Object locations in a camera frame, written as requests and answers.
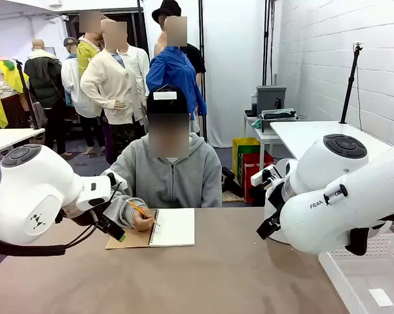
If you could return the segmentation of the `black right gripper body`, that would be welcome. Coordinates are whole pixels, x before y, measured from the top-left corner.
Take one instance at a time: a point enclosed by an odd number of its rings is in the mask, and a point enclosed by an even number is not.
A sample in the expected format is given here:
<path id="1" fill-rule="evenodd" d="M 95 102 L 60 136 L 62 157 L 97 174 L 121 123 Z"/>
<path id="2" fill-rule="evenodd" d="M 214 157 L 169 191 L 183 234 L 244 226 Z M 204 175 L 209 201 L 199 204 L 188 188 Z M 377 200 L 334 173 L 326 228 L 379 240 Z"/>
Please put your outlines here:
<path id="1" fill-rule="evenodd" d="M 268 187 L 265 193 L 264 215 L 272 216 L 280 213 L 285 201 L 282 196 L 284 180 L 277 175 L 269 174 L 263 182 L 264 187 Z"/>

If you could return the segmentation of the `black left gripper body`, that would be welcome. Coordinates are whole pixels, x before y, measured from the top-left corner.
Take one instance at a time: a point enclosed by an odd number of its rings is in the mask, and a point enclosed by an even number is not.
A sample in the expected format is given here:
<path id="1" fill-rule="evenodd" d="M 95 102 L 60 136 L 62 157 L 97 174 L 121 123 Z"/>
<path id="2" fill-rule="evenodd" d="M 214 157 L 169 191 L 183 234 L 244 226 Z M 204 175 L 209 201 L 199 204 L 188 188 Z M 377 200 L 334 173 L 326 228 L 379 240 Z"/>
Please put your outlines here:
<path id="1" fill-rule="evenodd" d="M 98 228 L 100 230 L 107 231 L 109 229 L 109 220 L 104 217 L 103 209 L 95 209 L 93 212 L 96 214 L 98 218 Z M 96 222 L 93 218 L 93 215 L 91 214 L 91 211 L 85 211 L 83 214 L 74 217 L 71 219 L 73 222 L 78 224 L 79 226 L 89 226 L 89 225 L 94 225 Z"/>

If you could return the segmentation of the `person's right hand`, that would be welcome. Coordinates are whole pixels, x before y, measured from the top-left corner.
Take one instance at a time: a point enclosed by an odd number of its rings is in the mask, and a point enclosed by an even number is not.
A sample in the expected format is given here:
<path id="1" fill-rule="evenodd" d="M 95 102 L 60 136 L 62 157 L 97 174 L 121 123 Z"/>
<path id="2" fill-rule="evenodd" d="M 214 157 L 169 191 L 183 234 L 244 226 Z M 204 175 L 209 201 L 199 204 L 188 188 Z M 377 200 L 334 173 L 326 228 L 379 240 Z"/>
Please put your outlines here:
<path id="1" fill-rule="evenodd" d="M 132 228 L 138 232 L 150 230 L 154 224 L 153 212 L 145 205 L 141 205 L 139 208 L 142 210 L 142 212 L 134 209 L 131 214 L 130 222 Z"/>

